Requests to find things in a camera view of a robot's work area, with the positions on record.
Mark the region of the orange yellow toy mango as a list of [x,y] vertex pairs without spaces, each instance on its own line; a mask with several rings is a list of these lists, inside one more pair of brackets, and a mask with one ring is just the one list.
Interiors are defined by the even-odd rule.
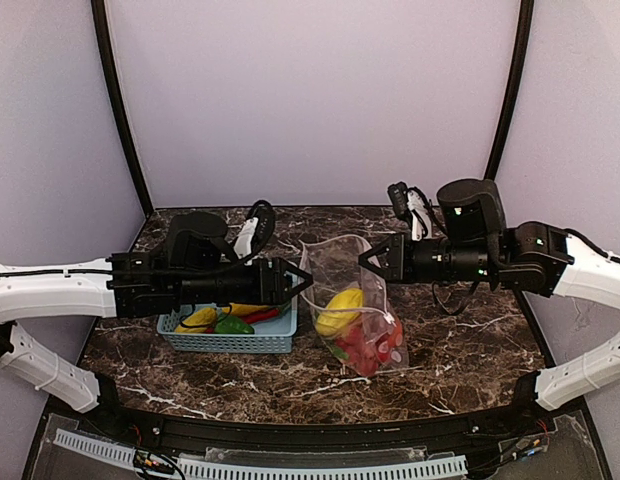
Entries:
[[269,310],[269,309],[270,309],[270,306],[231,303],[229,306],[222,307],[221,311],[224,314],[234,315],[238,317],[245,317],[253,313],[257,313],[257,312],[261,312],[261,311]]

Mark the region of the clear zip top bag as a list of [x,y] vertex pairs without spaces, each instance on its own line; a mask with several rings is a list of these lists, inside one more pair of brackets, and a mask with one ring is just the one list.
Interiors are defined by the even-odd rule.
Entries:
[[365,238],[346,234],[304,243],[300,262],[313,277],[301,297],[314,330],[342,365],[366,378],[409,366],[403,325],[386,282],[359,264],[370,249]]

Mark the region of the red toy lychee bunch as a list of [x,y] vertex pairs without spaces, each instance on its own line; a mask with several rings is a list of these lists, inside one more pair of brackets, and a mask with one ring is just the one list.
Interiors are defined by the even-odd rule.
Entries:
[[373,339],[364,332],[363,322],[357,322],[333,339],[333,354],[363,377],[399,369],[408,361],[407,354],[402,351],[403,328],[397,322],[389,327],[389,331]]

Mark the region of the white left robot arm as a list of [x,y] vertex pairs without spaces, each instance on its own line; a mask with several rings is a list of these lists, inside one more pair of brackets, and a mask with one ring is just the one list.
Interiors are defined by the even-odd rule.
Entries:
[[23,319],[85,316],[141,318],[187,304],[278,306],[310,287],[310,274],[260,252],[275,215],[253,207],[240,233],[227,240],[219,216],[174,217],[165,239],[148,252],[116,253],[78,264],[14,267],[0,264],[0,369],[88,414],[112,410],[113,382],[72,365],[35,340]]

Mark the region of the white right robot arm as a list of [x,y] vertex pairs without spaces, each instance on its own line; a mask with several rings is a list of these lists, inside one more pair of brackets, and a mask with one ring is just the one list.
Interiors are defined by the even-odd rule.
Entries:
[[[529,221],[506,225],[490,179],[460,179],[441,187],[440,238],[392,234],[360,254],[361,267],[388,283],[486,282],[491,288],[589,300],[620,310],[620,257],[583,234]],[[620,331],[561,365],[536,370],[515,384],[518,409],[553,411],[620,380]]]

